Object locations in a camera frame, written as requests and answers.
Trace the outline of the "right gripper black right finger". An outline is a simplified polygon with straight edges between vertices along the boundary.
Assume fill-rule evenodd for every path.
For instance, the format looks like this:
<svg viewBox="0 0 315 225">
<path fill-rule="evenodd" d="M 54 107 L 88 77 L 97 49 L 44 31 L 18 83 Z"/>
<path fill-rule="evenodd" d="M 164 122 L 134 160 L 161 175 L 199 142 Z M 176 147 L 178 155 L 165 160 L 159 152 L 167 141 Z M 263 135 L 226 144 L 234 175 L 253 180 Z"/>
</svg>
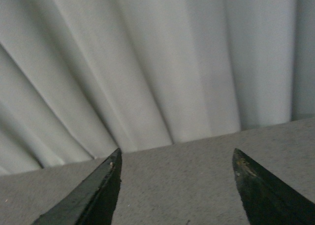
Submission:
<svg viewBox="0 0 315 225">
<path fill-rule="evenodd" d="M 313 225 L 315 204 L 269 170 L 234 149 L 232 166 L 238 193 L 252 225 Z"/>
</svg>

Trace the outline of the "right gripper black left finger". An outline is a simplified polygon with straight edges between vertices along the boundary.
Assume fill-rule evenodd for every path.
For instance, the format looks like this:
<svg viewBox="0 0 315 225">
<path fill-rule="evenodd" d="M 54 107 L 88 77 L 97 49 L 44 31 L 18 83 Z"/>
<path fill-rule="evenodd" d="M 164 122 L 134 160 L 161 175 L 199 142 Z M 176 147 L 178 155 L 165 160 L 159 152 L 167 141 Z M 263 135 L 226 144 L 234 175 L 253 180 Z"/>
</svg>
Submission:
<svg viewBox="0 0 315 225">
<path fill-rule="evenodd" d="M 121 187 L 122 152 L 118 148 L 34 225 L 110 225 Z"/>
</svg>

